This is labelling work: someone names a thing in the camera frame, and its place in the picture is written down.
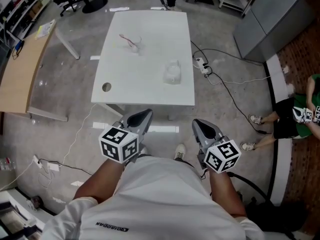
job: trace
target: shoe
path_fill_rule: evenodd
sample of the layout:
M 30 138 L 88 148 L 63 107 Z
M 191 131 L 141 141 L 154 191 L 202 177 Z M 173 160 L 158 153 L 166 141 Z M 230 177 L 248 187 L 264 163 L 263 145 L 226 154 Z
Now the shoe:
M 256 143 L 242 142 L 240 144 L 240 149 L 245 150 L 245 151 L 253 151 L 253 150 L 255 150 L 255 144 Z
M 248 119 L 253 124 L 256 124 L 256 125 L 262 125 L 263 124 L 261 122 L 262 121 L 262 116 L 257 116 L 257 115 L 254 115 L 254 114 L 250 114 L 248 116 Z
M 182 12 L 182 10 L 176 6 L 170 7 L 170 6 L 166 6 L 167 11 L 173 11 L 173 12 Z
M 183 160 L 186 152 L 186 146 L 183 144 L 179 144 L 175 149 L 174 160 L 177 158 L 181 158 Z
M 149 155 L 149 150 L 147 149 L 146 146 L 144 146 L 144 148 L 140 151 L 140 155 Z

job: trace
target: plastic bottle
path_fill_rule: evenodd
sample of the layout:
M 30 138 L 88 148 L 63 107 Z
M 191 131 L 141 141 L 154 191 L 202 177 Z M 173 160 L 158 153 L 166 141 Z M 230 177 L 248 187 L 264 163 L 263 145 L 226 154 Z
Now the plastic bottle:
M 16 163 L 9 157 L 0 158 L 0 170 L 1 171 L 12 171 L 16 169 Z

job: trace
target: black shorts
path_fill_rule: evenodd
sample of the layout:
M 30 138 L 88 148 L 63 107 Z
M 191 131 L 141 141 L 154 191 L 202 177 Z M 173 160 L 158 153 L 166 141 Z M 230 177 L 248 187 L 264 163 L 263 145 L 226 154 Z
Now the black shorts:
M 292 108 L 295 98 L 287 98 L 275 104 L 275 112 L 280 117 L 274 126 L 273 136 L 275 139 L 288 139 L 299 135 L 297 122 L 293 119 Z

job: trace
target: hand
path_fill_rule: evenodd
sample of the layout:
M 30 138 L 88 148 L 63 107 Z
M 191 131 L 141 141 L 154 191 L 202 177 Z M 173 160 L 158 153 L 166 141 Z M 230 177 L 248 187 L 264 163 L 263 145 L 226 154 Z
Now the hand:
M 312 111 L 312 115 L 315 115 L 316 106 L 312 103 L 312 101 L 306 103 L 306 107 Z

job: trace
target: concrete floor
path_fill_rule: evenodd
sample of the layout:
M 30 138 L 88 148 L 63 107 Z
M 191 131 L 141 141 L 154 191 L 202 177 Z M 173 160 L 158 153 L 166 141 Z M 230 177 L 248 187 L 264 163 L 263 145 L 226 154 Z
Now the concrete floor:
M 239 56 L 232 32 L 241 21 L 239 14 L 231 9 L 218 8 L 202 3 L 186 3 L 178 0 L 177 5 L 187 13 L 190 38 L 200 48 L 215 48 Z M 92 55 L 100 55 L 108 27 L 114 12 L 111 8 L 129 7 L 130 10 L 149 10 L 151 7 L 161 7 L 160 0 L 108 0 L 108 4 L 97 12 L 83 14 L 83 3 L 76 13 L 66 12 L 60 17 L 61 8 L 51 3 L 43 11 L 38 25 L 57 20 L 61 32 L 65 34 L 73 47 L 80 54 L 80 59 L 74 57 L 54 36 L 43 58 L 43 67 L 38 71 L 34 82 L 31 104 L 33 107 L 47 110 L 56 114 L 67 115 L 68 122 L 60 122 L 33 116 L 32 119 L 5 114 L 4 135 L 1 136 L 1 156 L 12 156 L 16 160 L 17 175 L 31 162 L 36 154 L 39 158 L 63 161 L 69 146 L 75 139 L 77 130 L 92 107 L 91 93 L 95 79 L 97 60 L 90 60 Z M 225 81 L 243 82 L 245 80 L 265 77 L 262 66 L 232 58 L 217 51 L 205 51 L 213 70 Z M 217 77 L 210 76 L 213 83 Z M 242 111 L 248 114 L 267 115 L 272 111 L 269 88 L 266 80 L 254 81 L 242 85 L 227 84 L 230 92 Z M 195 118 L 210 121 L 220 127 L 225 135 L 240 145 L 243 141 L 254 141 L 262 138 L 255 133 L 244 116 L 234 106 L 225 87 L 220 83 L 212 86 L 207 79 L 194 69 L 195 106 L 187 107 L 174 121 L 168 121 L 165 108 L 154 107 L 154 126 L 178 126 L 179 133 L 148 133 L 144 144 L 154 156 L 172 158 L 179 143 L 187 148 L 185 160 L 193 164 L 201 173 L 196 155 L 199 146 L 193 136 L 191 123 Z M 126 110 L 136 107 L 126 106 Z M 82 168 L 94 173 L 105 160 L 100 153 L 98 136 L 102 130 L 93 128 L 93 122 L 112 124 L 116 115 L 100 106 L 92 109 L 90 117 L 77 136 L 77 141 L 65 160 L 65 164 Z M 263 130 L 271 131 L 272 127 L 264 125 Z M 273 146 L 254 152 L 243 152 L 233 172 L 238 173 L 257 184 L 267 192 L 273 161 Z M 53 197 L 69 202 L 77 190 L 70 185 L 75 181 L 84 182 L 88 175 L 82 171 L 62 167 L 60 172 L 54 172 L 54 179 L 49 184 L 35 164 L 18 179 L 19 188 L 29 196 L 39 195 L 45 206 L 60 212 L 63 203 L 56 202 Z M 252 196 L 258 200 L 260 196 L 245 183 L 234 179 L 235 188 L 243 194 L 247 203 Z M 208 179 L 203 184 L 210 191 Z

